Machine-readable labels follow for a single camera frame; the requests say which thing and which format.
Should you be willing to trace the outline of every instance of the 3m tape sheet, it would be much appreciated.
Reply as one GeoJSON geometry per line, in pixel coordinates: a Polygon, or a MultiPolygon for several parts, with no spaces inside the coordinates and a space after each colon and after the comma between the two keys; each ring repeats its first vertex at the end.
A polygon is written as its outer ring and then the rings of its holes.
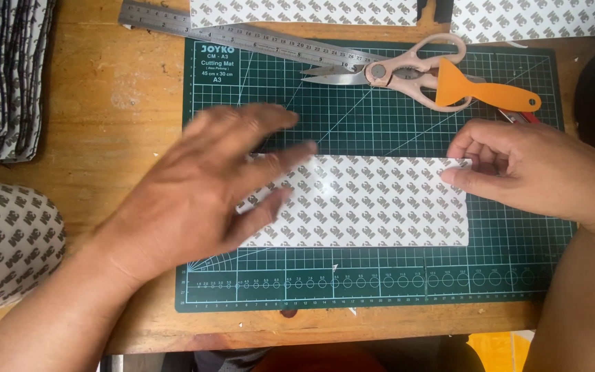
{"type": "Polygon", "coordinates": [[[256,21],[417,24],[417,0],[190,0],[192,27],[256,21]]]}
{"type": "Polygon", "coordinates": [[[293,189],[277,221],[241,246],[467,246],[467,195],[439,174],[470,166],[468,159],[314,156],[237,205],[243,213],[278,187],[293,189]]]}
{"type": "Polygon", "coordinates": [[[455,0],[451,33],[466,44],[595,36],[595,0],[455,0]]]}

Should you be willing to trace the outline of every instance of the cutting mat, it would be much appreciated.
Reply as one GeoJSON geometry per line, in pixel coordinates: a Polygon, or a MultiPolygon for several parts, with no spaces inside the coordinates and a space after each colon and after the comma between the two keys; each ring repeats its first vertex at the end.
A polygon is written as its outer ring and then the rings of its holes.
{"type": "MultiPolygon", "coordinates": [[[[394,57],[411,44],[326,40],[394,57]]],[[[420,57],[453,52],[430,45],[420,57]]],[[[467,74],[538,93],[536,113],[563,130],[554,52],[469,46],[467,74]]],[[[261,152],[305,139],[320,153],[445,156],[473,117],[496,111],[473,102],[438,113],[389,89],[303,83],[304,63],[186,39],[183,116],[211,105],[271,102],[300,114],[293,129],[268,138],[261,152]]],[[[369,307],[524,300],[542,295],[576,225],[467,197],[467,247],[240,248],[177,267],[179,312],[369,307]]]]}

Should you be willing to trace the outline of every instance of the scissors handle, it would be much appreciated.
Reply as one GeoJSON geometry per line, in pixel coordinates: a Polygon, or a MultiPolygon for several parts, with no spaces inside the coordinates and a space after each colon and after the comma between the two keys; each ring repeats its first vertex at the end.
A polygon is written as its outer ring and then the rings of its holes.
{"type": "Polygon", "coordinates": [[[389,80],[392,78],[392,72],[398,70],[399,68],[412,67],[420,72],[427,72],[432,68],[438,67],[440,65],[441,58],[446,58],[453,63],[459,63],[463,57],[465,57],[466,51],[467,47],[465,46],[465,42],[454,34],[430,35],[424,40],[421,40],[415,46],[411,47],[406,53],[399,55],[398,57],[369,63],[366,66],[365,71],[366,79],[371,85],[375,85],[377,87],[387,87],[389,80]],[[458,48],[458,53],[435,55],[434,57],[425,59],[419,58],[417,56],[417,51],[433,40],[447,40],[453,42],[458,48]]]}
{"type": "Polygon", "coordinates": [[[425,73],[417,79],[411,80],[394,78],[389,82],[389,84],[387,84],[387,88],[399,91],[401,93],[404,93],[405,95],[413,97],[415,101],[421,103],[422,105],[432,110],[440,111],[441,113],[455,113],[456,111],[464,109],[472,102],[472,97],[465,97],[465,102],[462,105],[439,106],[432,99],[426,97],[424,93],[422,93],[421,87],[437,89],[438,78],[429,73],[425,73]]]}

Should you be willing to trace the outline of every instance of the wooden table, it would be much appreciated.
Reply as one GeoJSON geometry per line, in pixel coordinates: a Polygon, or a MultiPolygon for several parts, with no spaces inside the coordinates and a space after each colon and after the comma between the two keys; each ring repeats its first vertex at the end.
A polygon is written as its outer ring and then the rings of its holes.
{"type": "MultiPolygon", "coordinates": [[[[163,1],[184,9],[185,0],[163,1]]],[[[180,136],[181,38],[116,23],[120,3],[60,1],[54,44],[44,72],[44,133],[36,158],[0,166],[0,182],[45,193],[59,207],[70,237],[104,219],[180,136]]],[[[432,21],[434,1],[416,27],[258,24],[305,38],[417,42],[447,32],[432,21]]],[[[535,40],[554,48],[566,131],[574,133],[577,78],[595,55],[595,38],[535,40]]],[[[533,329],[540,309],[529,302],[412,307],[178,314],[173,271],[146,285],[130,301],[107,353],[247,348],[343,342],[418,335],[533,329]]],[[[8,309],[0,310],[0,319],[8,309]]]]}

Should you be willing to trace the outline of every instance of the orange squeegee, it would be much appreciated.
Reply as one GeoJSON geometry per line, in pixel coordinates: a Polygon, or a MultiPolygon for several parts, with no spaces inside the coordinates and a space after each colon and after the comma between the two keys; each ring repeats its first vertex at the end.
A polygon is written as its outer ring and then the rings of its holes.
{"type": "Polygon", "coordinates": [[[536,93],[511,85],[473,83],[450,60],[440,59],[435,103],[449,106],[470,96],[510,111],[532,113],[541,107],[541,98],[536,93]]]}

